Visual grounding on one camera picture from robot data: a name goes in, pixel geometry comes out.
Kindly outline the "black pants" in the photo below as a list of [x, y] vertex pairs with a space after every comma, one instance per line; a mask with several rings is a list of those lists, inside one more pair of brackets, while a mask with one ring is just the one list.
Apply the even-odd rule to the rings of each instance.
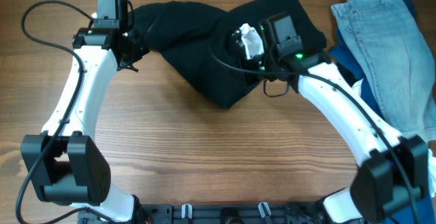
[[229, 12], [198, 2], [171, 1], [137, 7], [129, 13], [133, 43], [158, 51], [205, 98], [231, 108], [259, 83], [236, 71], [239, 57], [231, 34], [242, 24], [258, 28], [276, 14], [290, 15], [308, 50], [326, 47], [325, 35], [309, 19], [299, 0], [255, 0]]

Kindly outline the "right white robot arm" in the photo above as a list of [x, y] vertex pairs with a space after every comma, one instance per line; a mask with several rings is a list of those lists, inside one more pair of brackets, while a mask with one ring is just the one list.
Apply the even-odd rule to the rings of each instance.
[[353, 92], [324, 52], [305, 52], [291, 17], [271, 16], [231, 35], [241, 69], [281, 80], [315, 105], [351, 150], [358, 171], [350, 186], [320, 204], [328, 223], [434, 223], [431, 155], [419, 136], [405, 137]]

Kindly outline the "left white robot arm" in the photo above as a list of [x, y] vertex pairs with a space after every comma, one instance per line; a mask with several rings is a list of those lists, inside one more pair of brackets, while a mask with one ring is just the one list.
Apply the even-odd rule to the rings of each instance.
[[134, 24], [128, 0], [97, 0], [97, 15], [75, 34], [72, 68], [60, 100], [37, 135], [26, 135], [20, 152], [37, 198], [105, 223], [136, 223], [136, 196], [111, 181], [108, 162], [95, 145], [95, 127], [115, 73], [141, 57], [127, 37]]

